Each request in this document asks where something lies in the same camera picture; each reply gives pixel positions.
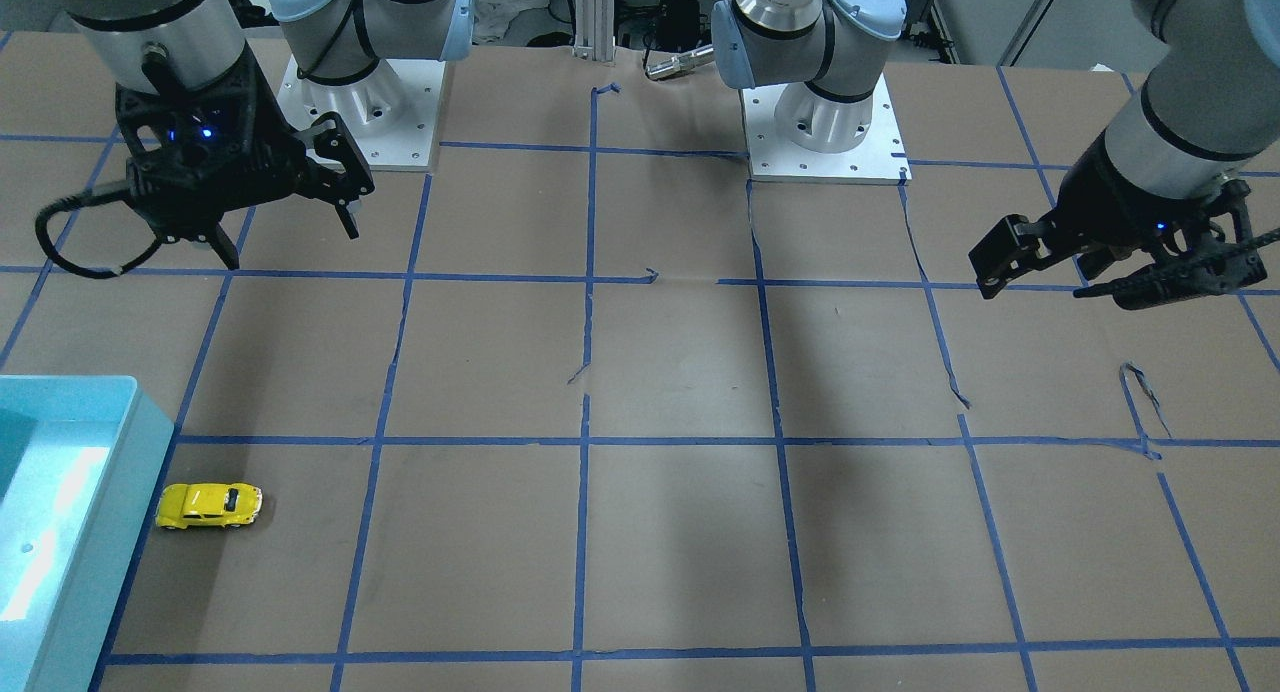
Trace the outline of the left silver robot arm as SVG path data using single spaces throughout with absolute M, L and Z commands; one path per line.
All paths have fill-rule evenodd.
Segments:
M 1121 310 L 1225 295 L 1267 276 L 1243 165 L 1277 141 L 1277 0 L 1132 0 L 1167 46 L 1037 221 L 1006 215 L 969 260 L 979 292 L 1076 258 Z M 731 90 L 781 87 L 768 133 L 808 153 L 856 148 L 905 0 L 719 0 L 712 49 Z

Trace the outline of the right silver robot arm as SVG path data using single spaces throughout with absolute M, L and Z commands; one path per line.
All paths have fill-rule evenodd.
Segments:
M 474 0 L 58 0 L 115 81 L 123 180 L 61 197 L 35 217 L 46 258 L 74 276 L 120 278 L 163 246 L 209 246 L 239 267 L 221 219 L 301 196 L 330 203 L 347 237 L 371 194 L 376 142 L 413 130 L 399 60 L 467 58 Z M 83 267 L 52 217 L 125 203 L 152 240 L 137 258 Z

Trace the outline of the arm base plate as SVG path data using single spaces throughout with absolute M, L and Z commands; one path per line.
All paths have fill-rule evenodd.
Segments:
M 448 73 L 440 60 L 390 59 L 365 81 L 325 86 L 301 81 L 291 58 L 276 104 L 300 130 L 338 113 L 374 171 L 430 171 Z
M 882 74 L 869 98 L 836 104 L 803 83 L 742 90 L 750 178 L 905 185 L 913 173 Z

